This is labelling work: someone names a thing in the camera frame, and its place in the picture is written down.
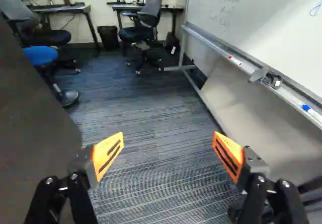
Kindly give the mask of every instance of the blue seat cushion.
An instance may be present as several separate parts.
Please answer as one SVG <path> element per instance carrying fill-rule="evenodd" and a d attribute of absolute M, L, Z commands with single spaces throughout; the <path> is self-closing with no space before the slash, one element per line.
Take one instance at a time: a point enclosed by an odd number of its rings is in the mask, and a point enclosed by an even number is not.
<path fill-rule="evenodd" d="M 32 46 L 23 49 L 33 66 L 47 65 L 58 58 L 58 52 L 48 46 Z"/>

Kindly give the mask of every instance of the office chair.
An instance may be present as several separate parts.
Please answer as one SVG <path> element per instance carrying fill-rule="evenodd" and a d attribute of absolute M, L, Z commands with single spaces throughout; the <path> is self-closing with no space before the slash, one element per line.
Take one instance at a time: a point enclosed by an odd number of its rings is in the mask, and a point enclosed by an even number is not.
<path fill-rule="evenodd" d="M 135 73 L 141 74 L 140 69 L 146 64 L 150 64 L 157 67 L 159 71 L 163 68 L 155 63 L 161 62 L 160 58 L 153 59 L 148 56 L 148 51 L 151 48 L 151 43 L 157 41 L 156 27 L 161 18 L 161 3 L 162 0 L 146 0 L 146 4 L 143 9 L 136 14 L 130 14 L 129 17 L 137 17 L 140 24 L 136 24 L 135 27 L 123 28 L 119 32 L 120 39 L 123 41 L 123 54 L 127 55 L 126 47 L 128 45 L 141 51 L 141 63 L 136 67 Z"/>
<path fill-rule="evenodd" d="M 38 15 L 24 4 L 22 0 L 0 0 L 0 10 L 19 37 L 23 47 L 64 46 L 71 40 L 71 34 L 66 30 L 44 30 L 40 27 Z M 73 68 L 76 73 L 81 70 L 76 66 L 76 60 L 59 60 L 58 65 Z"/>
<path fill-rule="evenodd" d="M 24 48 L 23 51 L 35 69 L 40 73 L 43 80 L 51 87 L 51 90 L 62 107 L 69 107 L 78 101 L 78 91 L 61 90 L 52 77 L 51 67 L 58 58 L 58 53 L 54 48 L 48 46 L 32 46 Z"/>

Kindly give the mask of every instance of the whiteboard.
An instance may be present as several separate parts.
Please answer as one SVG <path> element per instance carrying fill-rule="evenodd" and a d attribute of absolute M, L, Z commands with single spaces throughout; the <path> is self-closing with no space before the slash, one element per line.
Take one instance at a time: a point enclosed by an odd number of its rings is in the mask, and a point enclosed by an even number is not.
<path fill-rule="evenodd" d="M 321 4 L 321 0 L 189 0 L 187 22 L 322 98 Z"/>

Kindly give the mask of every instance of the desk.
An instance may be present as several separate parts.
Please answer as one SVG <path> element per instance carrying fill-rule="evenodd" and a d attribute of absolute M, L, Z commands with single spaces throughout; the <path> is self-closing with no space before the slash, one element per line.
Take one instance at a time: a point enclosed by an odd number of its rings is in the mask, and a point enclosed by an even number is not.
<path fill-rule="evenodd" d="M 117 20 L 119 22 L 119 27 L 120 29 L 122 29 L 122 21 L 121 21 L 121 13 L 123 11 L 141 11 L 142 10 L 142 6 L 137 6 L 137 5 L 131 5 L 131 4 L 116 4 L 116 5 L 112 5 L 112 9 L 114 11 L 116 11 L 117 13 Z M 176 22 L 177 22 L 177 14 L 178 13 L 182 13 L 184 11 L 184 7 L 182 6 L 169 6 L 169 7 L 165 7 L 162 6 L 161 7 L 161 11 L 162 12 L 170 12 L 172 13 L 172 33 L 175 34 L 176 32 Z"/>
<path fill-rule="evenodd" d="M 51 15 L 51 14 L 58 14 L 58 13 L 84 14 L 86 19 L 87 19 L 87 22 L 89 24 L 91 33 L 92 33 L 92 37 L 93 37 L 93 40 L 94 40 L 94 43 L 95 43 L 95 48 L 97 50 L 97 54 L 98 55 L 100 54 L 101 48 L 100 48 L 100 45 L 98 43 L 97 36 L 96 36 L 96 33 L 95 33 L 95 29 L 94 29 L 94 26 L 93 26 L 93 22 L 92 22 L 92 19 L 91 19 L 91 16 L 90 16 L 91 5 L 87 5 L 87 6 L 85 6 L 85 5 L 77 5 L 77 6 L 70 6 L 70 7 L 63 6 L 63 7 L 57 7 L 57 8 L 49 8 L 49 9 L 30 7 L 30 10 L 32 10 L 35 13 L 42 14 L 42 15 Z"/>

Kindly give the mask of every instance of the chair backrest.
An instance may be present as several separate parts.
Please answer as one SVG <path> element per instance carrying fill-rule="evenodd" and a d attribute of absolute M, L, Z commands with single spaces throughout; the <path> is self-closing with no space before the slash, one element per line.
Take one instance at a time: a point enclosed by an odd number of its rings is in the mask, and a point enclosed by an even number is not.
<path fill-rule="evenodd" d="M 0 0 L 0 10 L 11 21 L 20 22 L 19 29 L 33 28 L 39 24 L 38 16 L 22 0 Z"/>
<path fill-rule="evenodd" d="M 146 0 L 145 6 L 138 13 L 139 19 L 143 26 L 155 28 L 161 18 L 162 0 Z"/>

